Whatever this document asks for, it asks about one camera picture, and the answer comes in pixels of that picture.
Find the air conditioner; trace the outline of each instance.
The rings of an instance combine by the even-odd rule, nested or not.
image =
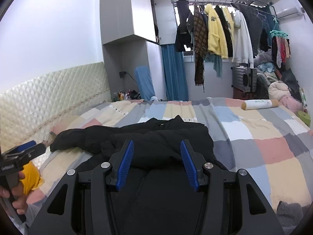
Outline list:
[[[277,12],[277,18],[280,21],[282,21],[282,20],[302,16],[304,12],[305,11],[302,7],[287,8],[287,9]]]

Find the tufted headboard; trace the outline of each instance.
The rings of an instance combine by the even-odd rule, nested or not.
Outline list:
[[[47,140],[67,115],[110,101],[103,62],[51,72],[0,94],[1,152],[30,140]]]

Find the yellow fabric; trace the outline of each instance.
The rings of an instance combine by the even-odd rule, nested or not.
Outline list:
[[[28,195],[31,190],[34,191],[43,184],[43,178],[32,162],[24,165],[23,168],[22,172],[25,174],[25,178],[21,182],[24,185],[24,194]]]
[[[230,26],[230,35],[232,37],[232,43],[234,48],[234,21],[227,7],[223,8],[223,13],[226,21],[229,23]]]
[[[218,56],[222,56],[223,59],[227,59],[228,49],[221,20],[219,19],[215,9],[213,9],[212,4],[207,4],[205,13],[209,17],[208,51],[211,51]]]

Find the teal hanger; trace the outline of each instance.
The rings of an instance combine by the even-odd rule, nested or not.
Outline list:
[[[282,32],[282,31],[275,30],[276,27],[277,27],[277,29],[279,29],[279,28],[278,28],[278,22],[277,22],[276,17],[274,18],[274,21],[275,21],[275,26],[274,26],[273,30],[270,31],[270,34],[271,34],[272,38],[273,38],[274,36],[283,37],[283,38],[288,37],[288,34]]]

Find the human hand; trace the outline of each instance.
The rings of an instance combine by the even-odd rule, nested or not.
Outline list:
[[[25,175],[23,172],[19,171],[18,179],[24,179]],[[18,185],[12,188],[12,194],[17,198],[16,201],[12,203],[13,208],[16,209],[16,212],[19,215],[24,215],[27,211],[28,205],[26,203],[27,196],[23,192],[24,186],[21,181],[18,182]],[[2,186],[0,186],[0,197],[9,198],[10,193],[5,190]]]

